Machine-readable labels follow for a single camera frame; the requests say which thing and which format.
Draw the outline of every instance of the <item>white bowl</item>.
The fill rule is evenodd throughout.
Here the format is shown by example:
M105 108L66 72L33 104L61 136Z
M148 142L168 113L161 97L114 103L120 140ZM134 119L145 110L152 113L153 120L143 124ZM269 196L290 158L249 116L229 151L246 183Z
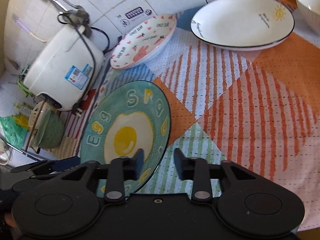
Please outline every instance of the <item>white bowl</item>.
M283 42L294 28L292 13L275 0L216 0L191 21L201 40L223 49L261 50Z
M154 16L128 32L115 47L110 64L114 69L147 62L167 45L177 26L171 14Z
M320 35L320 0L297 0L297 5L308 25Z

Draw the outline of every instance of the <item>pink rabbit plate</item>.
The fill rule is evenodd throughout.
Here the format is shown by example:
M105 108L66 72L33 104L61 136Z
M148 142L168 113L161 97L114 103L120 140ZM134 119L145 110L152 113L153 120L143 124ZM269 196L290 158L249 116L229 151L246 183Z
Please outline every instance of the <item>pink rabbit plate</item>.
M114 69L131 68L158 55L173 36L177 19L171 14L154 16L128 32L115 47L110 63Z

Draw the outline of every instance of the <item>rice cooker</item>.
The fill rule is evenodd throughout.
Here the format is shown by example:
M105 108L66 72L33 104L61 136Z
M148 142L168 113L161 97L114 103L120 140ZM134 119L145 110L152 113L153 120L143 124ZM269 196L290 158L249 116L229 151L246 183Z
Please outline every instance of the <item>rice cooker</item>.
M92 56L79 34L70 25L65 25L45 46L24 79L24 85L36 96L59 111L72 110L87 88L90 88L104 61L100 51L83 36Z

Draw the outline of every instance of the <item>black rim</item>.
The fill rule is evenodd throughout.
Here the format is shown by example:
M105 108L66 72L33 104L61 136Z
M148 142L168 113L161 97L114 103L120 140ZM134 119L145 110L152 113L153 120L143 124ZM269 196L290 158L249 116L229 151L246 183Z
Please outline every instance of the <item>black rim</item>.
M170 104L169 104L169 102L168 102L167 96L166 96L165 93L162 91L162 89L161 89L160 87L158 87L156 84L154 84L153 82L147 81L147 80L135 80L135 81L131 81L131 82L137 82L137 81L149 82L149 83L155 85L157 88L159 88L159 90L162 92L162 94L164 95L164 98L165 98L165 100L167 101L167 104L168 104L168 106L169 106L170 128L169 128L169 134L168 134L167 144L165 145L163 154L162 154L162 156L161 156L161 158L160 158L160 160L159 160L158 165L157 165L156 168L153 170L153 172L150 174L149 178L147 178L146 181L145 181L136 191L134 191L133 193L136 193L136 192L138 192L140 189L142 189L142 188L148 183L148 181L153 177L153 175L156 173L156 171L157 171L157 169L159 168L159 166L160 166L160 164L161 164L161 161L162 161L162 159L163 159L163 157L164 157L164 155L165 155L165 152L167 151L168 143L169 143L169 139L170 139L170 135L171 135L171 109L170 109Z
M258 48L258 47L268 46L268 45L272 45L272 44L275 44L275 43L278 43L278 42L280 42L280 41L285 40L285 39L293 32L294 27L295 27L295 19L294 19L294 17L293 17L292 12L291 12L288 8L287 8L287 10L290 12L290 14L291 14L291 16L292 16L292 19L293 19L292 30L291 30L291 31L289 32L289 34L287 34L285 37L283 37L283 38L281 38L281 39L279 39L279 40L277 40L277 41L273 41L273 42L271 42L271 43L266 43L266 44L262 44L262 45L254 45L254 46L228 46L228 45L222 45L222 44L217 44L217 43L212 43L212 42L210 42L210 41L206 41L206 40L200 38L198 35L196 35L196 34L193 32L192 28L191 28L191 32L194 34L194 36L196 36L196 37L197 37L198 39L200 39L201 41L204 41L204 42L206 42L206 43L212 44L212 45L214 45L214 46L228 47L228 48L240 48L240 49L245 49L245 48Z

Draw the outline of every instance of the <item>sun illustration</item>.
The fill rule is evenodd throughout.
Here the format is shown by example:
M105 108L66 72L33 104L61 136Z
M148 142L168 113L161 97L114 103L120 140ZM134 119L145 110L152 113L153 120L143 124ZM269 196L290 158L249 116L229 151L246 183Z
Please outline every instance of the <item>sun illustration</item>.
M284 12L284 7L282 5L277 5L277 7L275 8L275 12L273 14L273 18L278 21L282 21L284 20L284 16L285 16L285 12Z

